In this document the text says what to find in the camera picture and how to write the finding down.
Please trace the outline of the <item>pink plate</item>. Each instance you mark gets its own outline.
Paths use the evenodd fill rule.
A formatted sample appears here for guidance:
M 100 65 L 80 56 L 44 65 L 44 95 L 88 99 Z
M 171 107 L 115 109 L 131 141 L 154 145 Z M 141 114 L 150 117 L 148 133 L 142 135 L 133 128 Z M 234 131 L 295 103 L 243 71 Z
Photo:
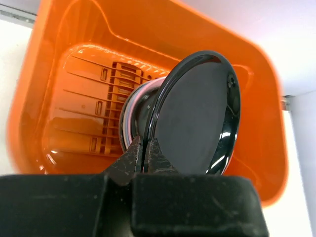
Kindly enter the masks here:
M 124 152 L 126 152 L 128 147 L 132 143 L 131 135 L 130 135 L 130 125 L 131 125 L 131 114 L 132 114 L 131 111 L 136 105 L 135 99 L 140 98 L 144 94 L 144 92 L 141 92 L 141 89 L 154 89 L 154 88 L 159 89 L 164 80 L 165 80 L 165 77 L 161 77 L 161 78 L 157 78 L 140 85 L 139 87 L 137 87 L 135 90 L 132 91 L 132 93 L 129 95 L 129 97 L 125 101 L 120 113 L 119 129 L 118 129 L 120 145 Z

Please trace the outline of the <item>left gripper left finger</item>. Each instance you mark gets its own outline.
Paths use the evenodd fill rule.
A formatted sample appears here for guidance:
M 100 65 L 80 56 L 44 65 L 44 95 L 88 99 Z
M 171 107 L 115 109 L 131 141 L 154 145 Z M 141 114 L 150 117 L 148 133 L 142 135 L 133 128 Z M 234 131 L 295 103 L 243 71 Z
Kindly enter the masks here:
M 3 237 L 130 237 L 130 185 L 140 138 L 97 174 L 0 178 Z

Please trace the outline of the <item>orange plastic bin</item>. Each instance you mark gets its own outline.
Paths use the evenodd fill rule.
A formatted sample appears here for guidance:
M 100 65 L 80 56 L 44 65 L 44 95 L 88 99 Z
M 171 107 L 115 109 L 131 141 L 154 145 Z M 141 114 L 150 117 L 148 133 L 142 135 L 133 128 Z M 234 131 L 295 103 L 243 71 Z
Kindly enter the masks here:
M 43 0 L 7 124 L 20 173 L 98 173 L 121 156 L 119 114 L 137 86 L 201 50 L 222 54 L 241 89 L 226 174 L 262 204 L 282 196 L 288 158 L 277 74 L 248 40 L 175 0 Z

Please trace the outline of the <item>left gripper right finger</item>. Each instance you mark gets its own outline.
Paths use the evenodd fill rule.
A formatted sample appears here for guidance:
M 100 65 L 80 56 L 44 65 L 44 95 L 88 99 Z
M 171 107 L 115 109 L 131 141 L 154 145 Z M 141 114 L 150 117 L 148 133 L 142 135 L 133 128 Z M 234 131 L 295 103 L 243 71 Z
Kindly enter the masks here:
M 240 176 L 179 174 L 157 139 L 148 171 L 132 180 L 131 230 L 137 237 L 267 237 L 256 190 Z

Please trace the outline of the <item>black plate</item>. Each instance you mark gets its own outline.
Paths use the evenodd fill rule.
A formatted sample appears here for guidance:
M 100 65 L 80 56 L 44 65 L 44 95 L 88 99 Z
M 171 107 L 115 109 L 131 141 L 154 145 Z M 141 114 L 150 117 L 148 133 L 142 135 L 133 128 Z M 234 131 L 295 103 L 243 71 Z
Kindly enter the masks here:
M 137 136 L 144 136 L 147 119 L 150 109 L 158 92 L 158 88 L 154 89 L 141 89 L 144 94 L 135 99 L 136 105 L 132 109 L 130 135 L 131 140 Z
M 231 63 L 218 52 L 195 52 L 160 86 L 143 143 L 157 140 L 180 173 L 221 175 L 232 158 L 240 117 L 241 92 Z

